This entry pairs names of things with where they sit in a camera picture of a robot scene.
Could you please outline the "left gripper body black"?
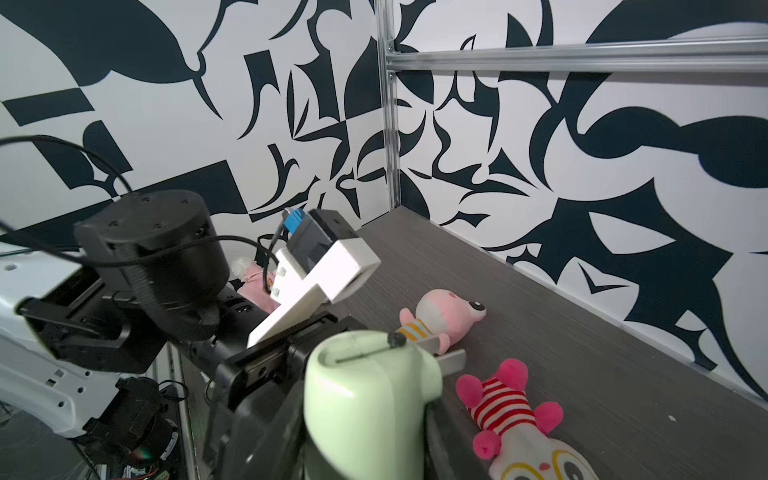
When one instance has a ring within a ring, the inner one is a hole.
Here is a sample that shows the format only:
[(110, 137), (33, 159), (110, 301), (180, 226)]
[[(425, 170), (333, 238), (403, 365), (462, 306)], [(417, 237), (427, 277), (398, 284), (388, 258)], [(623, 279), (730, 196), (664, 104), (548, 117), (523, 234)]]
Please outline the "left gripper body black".
[(364, 328), (320, 312), (219, 363), (204, 450), (211, 477), (301, 479), (309, 356), (322, 341)]

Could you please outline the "light green flashlight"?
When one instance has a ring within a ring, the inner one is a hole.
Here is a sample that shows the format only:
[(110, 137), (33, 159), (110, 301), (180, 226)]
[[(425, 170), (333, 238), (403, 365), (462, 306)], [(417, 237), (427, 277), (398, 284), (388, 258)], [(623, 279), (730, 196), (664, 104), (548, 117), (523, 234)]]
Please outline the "light green flashlight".
[(425, 412), (466, 353), (439, 356), (435, 338), (353, 330), (322, 341), (305, 371), (307, 479), (421, 479)]

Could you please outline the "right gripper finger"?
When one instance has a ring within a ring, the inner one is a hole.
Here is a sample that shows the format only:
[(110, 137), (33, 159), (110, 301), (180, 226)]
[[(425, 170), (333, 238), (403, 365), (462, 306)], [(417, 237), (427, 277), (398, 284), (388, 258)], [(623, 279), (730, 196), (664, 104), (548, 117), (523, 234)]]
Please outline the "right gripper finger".
[(425, 407), (424, 428), (425, 479), (489, 479), (483, 464), (462, 443), (461, 432), (444, 400), (436, 400)]

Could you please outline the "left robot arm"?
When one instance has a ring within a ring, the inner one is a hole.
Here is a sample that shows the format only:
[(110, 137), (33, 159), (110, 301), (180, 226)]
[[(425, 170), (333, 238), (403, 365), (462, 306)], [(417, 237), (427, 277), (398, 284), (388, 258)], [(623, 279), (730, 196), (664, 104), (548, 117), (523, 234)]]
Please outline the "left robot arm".
[(322, 341), (356, 330), (321, 311), (378, 257), (331, 210), (312, 210), (276, 261), (266, 312), (229, 285), (203, 198), (131, 193), (79, 222), (82, 256), (35, 243), (1, 266), (1, 399), (130, 479), (183, 474), (173, 383), (148, 372), (175, 346), (215, 385), (204, 460), (217, 479), (292, 477), (306, 437), (304, 372)]

